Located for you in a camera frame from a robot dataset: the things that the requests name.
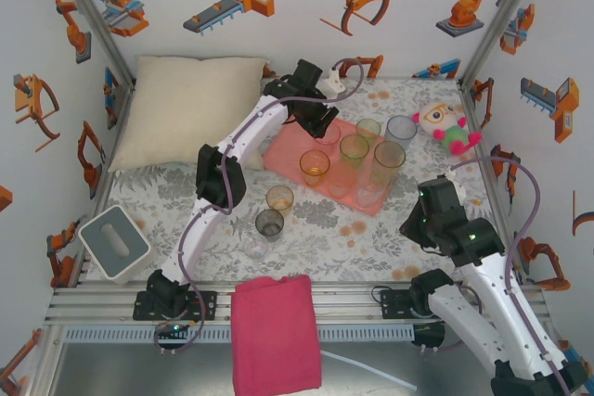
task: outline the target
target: plush toy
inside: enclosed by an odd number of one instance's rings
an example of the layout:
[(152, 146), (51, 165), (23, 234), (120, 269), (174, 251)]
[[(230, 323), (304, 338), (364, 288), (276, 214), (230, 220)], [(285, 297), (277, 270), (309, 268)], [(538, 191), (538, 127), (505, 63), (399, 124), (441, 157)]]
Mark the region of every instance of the plush toy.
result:
[(462, 128), (466, 125), (466, 118), (457, 119), (454, 109), (443, 102), (430, 102), (423, 106), (419, 113), (415, 113), (412, 119), (421, 129), (441, 141), (444, 149), (455, 157), (459, 157), (483, 139), (478, 132), (468, 134)]

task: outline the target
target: patterned fabric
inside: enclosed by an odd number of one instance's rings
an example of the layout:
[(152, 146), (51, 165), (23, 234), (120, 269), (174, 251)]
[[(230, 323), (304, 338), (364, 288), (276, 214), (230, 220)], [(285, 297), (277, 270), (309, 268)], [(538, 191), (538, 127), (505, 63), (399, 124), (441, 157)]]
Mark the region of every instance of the patterned fabric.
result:
[[(345, 80), (345, 85), (353, 88), (355, 82)], [(428, 80), (365, 80), (354, 96), (337, 107), (339, 117), (346, 121), (370, 117), (385, 128), (391, 116), (412, 116), (432, 100), (444, 101), (458, 113), (462, 111), (455, 82)], [(262, 152), (273, 138), (268, 137), (261, 145)], [(473, 156), (469, 152), (462, 158)], [(454, 267), (449, 259), (421, 251), (401, 236), (398, 228), (417, 200), (417, 184), (445, 173), (447, 166), (457, 161), (420, 129), (389, 197), (374, 217), (274, 173), (246, 171), (245, 199), (217, 226), (192, 273), (202, 281), (307, 274), (314, 281), (365, 282), (409, 280), (438, 267), (451, 274)], [(137, 279), (146, 279), (176, 249), (195, 199), (195, 171), (195, 165), (170, 163), (116, 173), (109, 204), (121, 204), (160, 253), (159, 259)], [(466, 189), (463, 204), (469, 218), (482, 216), (492, 221), (478, 164), (459, 169), (456, 178)], [(260, 261), (255, 261), (244, 253), (242, 243), (247, 237), (257, 236), (255, 216), (266, 209), (265, 194), (273, 185), (288, 185), (295, 202), (282, 238)], [(86, 279), (99, 278), (101, 273), (92, 265)]]

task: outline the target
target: red towel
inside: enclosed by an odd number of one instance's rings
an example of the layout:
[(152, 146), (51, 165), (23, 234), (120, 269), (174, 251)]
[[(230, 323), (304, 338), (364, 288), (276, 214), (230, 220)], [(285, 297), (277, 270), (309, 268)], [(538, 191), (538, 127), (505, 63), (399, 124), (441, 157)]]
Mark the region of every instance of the red towel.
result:
[(260, 277), (231, 296), (233, 387), (237, 396), (317, 389), (322, 360), (307, 275)]

